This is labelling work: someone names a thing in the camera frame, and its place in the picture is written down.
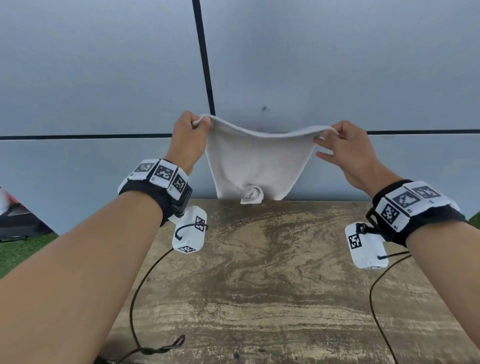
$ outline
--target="person's right hand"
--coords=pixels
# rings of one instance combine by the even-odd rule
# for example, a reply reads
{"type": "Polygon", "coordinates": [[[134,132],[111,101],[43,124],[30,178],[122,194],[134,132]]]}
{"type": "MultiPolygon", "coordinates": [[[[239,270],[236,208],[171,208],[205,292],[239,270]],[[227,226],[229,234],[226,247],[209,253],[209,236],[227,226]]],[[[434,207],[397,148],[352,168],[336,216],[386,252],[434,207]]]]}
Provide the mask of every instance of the person's right hand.
{"type": "Polygon", "coordinates": [[[353,187],[374,197],[384,187],[402,179],[378,160],[365,130],[349,121],[332,127],[338,135],[327,130],[324,139],[316,137],[313,142],[330,149],[333,154],[317,152],[316,156],[339,166],[353,187]]]}

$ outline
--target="wooden surface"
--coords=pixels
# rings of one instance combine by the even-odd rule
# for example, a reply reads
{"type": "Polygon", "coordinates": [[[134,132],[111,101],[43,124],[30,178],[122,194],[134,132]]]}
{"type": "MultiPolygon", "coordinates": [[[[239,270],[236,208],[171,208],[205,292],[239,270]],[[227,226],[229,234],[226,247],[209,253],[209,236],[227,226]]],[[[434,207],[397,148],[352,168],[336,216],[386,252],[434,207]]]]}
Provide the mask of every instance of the wooden surface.
{"type": "MultiPolygon", "coordinates": [[[[208,213],[197,253],[170,253],[137,298],[144,346],[185,344],[126,363],[392,363],[370,313],[368,292],[384,270],[356,268],[344,228],[367,203],[192,200],[208,213]]],[[[102,354],[134,348],[128,308],[149,267],[171,248],[160,229],[102,354]]],[[[387,243],[388,253],[402,248],[387,243]]],[[[480,353],[412,258],[377,284],[373,305],[403,363],[480,363],[480,353]]]]}

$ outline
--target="human arm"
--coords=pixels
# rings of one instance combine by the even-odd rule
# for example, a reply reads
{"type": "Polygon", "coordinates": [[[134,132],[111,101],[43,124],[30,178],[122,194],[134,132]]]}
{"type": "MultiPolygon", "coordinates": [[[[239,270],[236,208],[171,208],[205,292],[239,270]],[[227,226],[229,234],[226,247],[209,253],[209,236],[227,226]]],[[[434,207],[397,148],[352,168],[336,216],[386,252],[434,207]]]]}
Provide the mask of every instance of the human arm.
{"type": "MultiPolygon", "coordinates": [[[[348,121],[333,125],[338,131],[315,138],[333,154],[317,156],[339,166],[347,181],[374,197],[403,178],[384,166],[367,133],[348,121]]],[[[407,238],[407,247],[453,316],[480,348],[480,230],[464,222],[422,226],[407,238]]]]}
{"type": "MultiPolygon", "coordinates": [[[[187,174],[210,125],[193,129],[196,119],[182,114],[165,157],[187,174]]],[[[125,192],[0,280],[0,362],[93,363],[162,217],[151,197],[125,192]]]]}

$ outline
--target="person's left hand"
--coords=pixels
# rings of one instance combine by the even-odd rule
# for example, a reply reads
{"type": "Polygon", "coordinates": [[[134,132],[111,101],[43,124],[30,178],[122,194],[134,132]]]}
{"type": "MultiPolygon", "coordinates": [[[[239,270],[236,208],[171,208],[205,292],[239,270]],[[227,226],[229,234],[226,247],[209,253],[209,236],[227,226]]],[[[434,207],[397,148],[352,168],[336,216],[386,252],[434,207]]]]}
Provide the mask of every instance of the person's left hand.
{"type": "Polygon", "coordinates": [[[200,116],[184,111],[175,123],[170,148],[164,159],[182,168],[187,175],[193,170],[193,165],[205,151],[206,136],[210,130],[210,118],[204,117],[194,129],[192,122],[200,116]]]}

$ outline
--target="towel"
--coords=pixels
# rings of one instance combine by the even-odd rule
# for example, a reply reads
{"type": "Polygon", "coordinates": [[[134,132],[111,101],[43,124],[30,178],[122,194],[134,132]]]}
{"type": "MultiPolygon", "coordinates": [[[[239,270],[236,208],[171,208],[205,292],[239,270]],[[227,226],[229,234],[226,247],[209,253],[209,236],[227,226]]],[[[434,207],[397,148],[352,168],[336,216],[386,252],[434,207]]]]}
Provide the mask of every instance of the towel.
{"type": "Polygon", "coordinates": [[[213,115],[206,155],[220,199],[258,204],[264,198],[281,200],[297,181],[312,155],[316,135],[330,126],[309,126],[289,133],[247,130],[213,115]]]}

